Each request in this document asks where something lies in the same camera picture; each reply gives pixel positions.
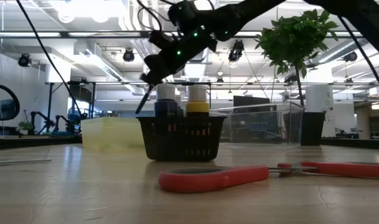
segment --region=table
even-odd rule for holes
[[[0,151],[0,223],[379,223],[379,180],[297,175],[202,194],[159,189],[160,170],[299,161],[379,162],[379,150],[221,143],[207,163],[154,162],[144,149],[99,152],[80,144]]]

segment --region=yellow bottle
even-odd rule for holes
[[[189,86],[187,116],[209,116],[210,105],[206,97],[207,87],[203,85]]]

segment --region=white bottle cap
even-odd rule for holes
[[[192,85],[188,87],[189,89],[189,101],[207,101],[206,90],[207,87],[204,85]]]
[[[175,86],[173,84],[158,84],[156,86],[157,100],[175,100]]]

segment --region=tree trunk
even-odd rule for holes
[[[300,94],[300,104],[301,106],[304,106],[304,97],[302,97],[300,74],[299,74],[299,68],[297,64],[294,64],[294,68],[296,68],[297,85],[299,87],[299,94]]]

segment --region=clear plastic box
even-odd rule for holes
[[[300,145],[303,112],[301,105],[282,102],[212,109],[210,115],[227,117],[221,142]]]

